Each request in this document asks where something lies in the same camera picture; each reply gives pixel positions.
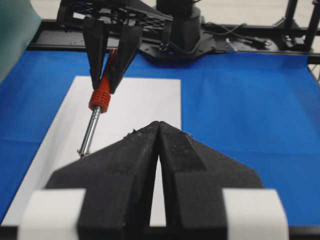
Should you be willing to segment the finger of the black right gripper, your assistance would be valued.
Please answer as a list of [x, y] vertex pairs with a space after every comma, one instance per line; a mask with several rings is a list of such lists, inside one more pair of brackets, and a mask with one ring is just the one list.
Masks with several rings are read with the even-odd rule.
[[142, 27], [124, 25], [121, 30], [117, 54], [110, 73], [110, 93], [114, 94], [142, 43]]
[[83, 39], [90, 66], [92, 88], [98, 88], [105, 57], [104, 23], [92, 17], [83, 20]]

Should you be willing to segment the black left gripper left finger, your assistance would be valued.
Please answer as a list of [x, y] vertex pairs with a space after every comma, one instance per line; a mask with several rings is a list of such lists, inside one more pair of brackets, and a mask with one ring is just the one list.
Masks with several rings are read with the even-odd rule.
[[55, 170], [35, 191], [20, 240], [125, 240], [148, 225], [159, 122]]

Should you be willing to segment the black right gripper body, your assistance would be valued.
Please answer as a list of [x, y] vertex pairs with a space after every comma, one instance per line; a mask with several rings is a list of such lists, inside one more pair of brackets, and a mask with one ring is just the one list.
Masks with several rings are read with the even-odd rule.
[[103, 22], [112, 38], [120, 37], [123, 26], [138, 26], [142, 28], [143, 44], [169, 46], [173, 17], [141, 0], [62, 0], [56, 22], [82, 31], [85, 17]]

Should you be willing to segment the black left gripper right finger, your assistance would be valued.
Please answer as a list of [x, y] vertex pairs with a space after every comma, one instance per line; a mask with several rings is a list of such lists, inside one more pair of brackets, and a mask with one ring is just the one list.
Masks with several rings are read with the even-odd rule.
[[159, 124], [167, 227], [176, 240], [287, 240], [275, 189], [250, 167]]

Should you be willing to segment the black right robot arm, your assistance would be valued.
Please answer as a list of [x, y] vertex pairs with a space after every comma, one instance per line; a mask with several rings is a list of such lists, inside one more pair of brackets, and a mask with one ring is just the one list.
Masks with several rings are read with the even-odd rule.
[[193, 0], [62, 0], [57, 23], [82, 32], [93, 89], [101, 82], [109, 38], [118, 39], [117, 55], [107, 74], [114, 94], [142, 44], [192, 55], [200, 43], [200, 10]]

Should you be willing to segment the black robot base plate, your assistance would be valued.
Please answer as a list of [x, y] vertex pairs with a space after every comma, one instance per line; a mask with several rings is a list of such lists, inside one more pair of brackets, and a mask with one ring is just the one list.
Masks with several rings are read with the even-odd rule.
[[202, 24], [200, 38], [191, 47], [169, 41], [162, 47], [143, 44], [140, 52], [162, 63], [191, 61], [207, 54], [278, 52], [281, 50], [281, 40], [280, 35], [268, 35], [264, 29], [245, 23], [222, 25], [208, 22]]

